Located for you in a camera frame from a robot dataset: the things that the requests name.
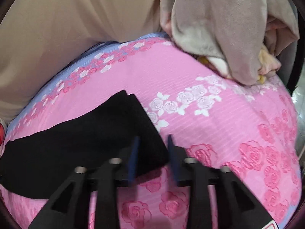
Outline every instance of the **pink floral fabric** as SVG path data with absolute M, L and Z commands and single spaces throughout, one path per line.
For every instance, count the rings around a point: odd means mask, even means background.
M 123 89 L 138 97 L 163 139 L 173 134 L 176 145 L 206 166 L 229 166 L 284 228 L 299 202 L 301 182 L 296 113 L 282 82 L 275 76 L 263 85 L 242 87 L 165 38 L 124 43 L 97 54 L 88 66 L 75 67 L 18 117 L 4 144 L 77 118 Z M 23 229 L 46 202 L 0 190 Z M 209 190 L 217 229 L 215 190 Z M 93 193 L 89 229 L 94 229 L 95 202 Z M 173 184 L 168 166 L 118 190 L 123 229 L 183 229 L 188 209 L 189 189 Z

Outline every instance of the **black garment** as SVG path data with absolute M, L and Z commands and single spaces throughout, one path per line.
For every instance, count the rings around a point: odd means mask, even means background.
M 8 142 L 0 183 L 18 195 L 48 199 L 75 167 L 100 167 L 135 136 L 141 146 L 137 176 L 167 163 L 167 149 L 141 104 L 121 91 L 79 118 Z

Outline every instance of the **crumpled blanket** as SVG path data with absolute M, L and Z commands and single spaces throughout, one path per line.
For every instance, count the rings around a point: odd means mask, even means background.
M 274 75 L 274 56 L 299 39 L 288 0 L 161 0 L 161 26 L 182 50 L 213 58 L 222 76 L 245 85 Z

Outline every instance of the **silver screw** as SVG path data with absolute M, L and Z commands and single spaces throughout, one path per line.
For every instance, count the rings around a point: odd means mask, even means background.
M 78 166 L 74 169 L 74 171 L 76 173 L 84 174 L 87 171 L 87 169 L 85 167 Z
M 122 160 L 118 157 L 114 157 L 114 158 L 109 160 L 110 164 L 120 164 L 121 162 L 122 162 Z
M 228 172 L 231 172 L 230 168 L 228 166 L 222 166 L 220 168 L 220 170 L 223 172 L 223 173 L 228 173 Z
M 195 164 L 197 163 L 197 159 L 194 157 L 186 157 L 184 159 L 184 162 L 186 162 L 187 164 Z

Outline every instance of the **folded black fabric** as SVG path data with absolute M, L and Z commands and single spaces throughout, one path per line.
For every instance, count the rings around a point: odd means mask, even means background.
M 32 199 L 48 199 L 77 166 L 97 168 L 140 137 L 137 176 L 168 162 L 167 149 L 135 95 L 121 91 L 91 112 L 9 141 L 0 183 Z

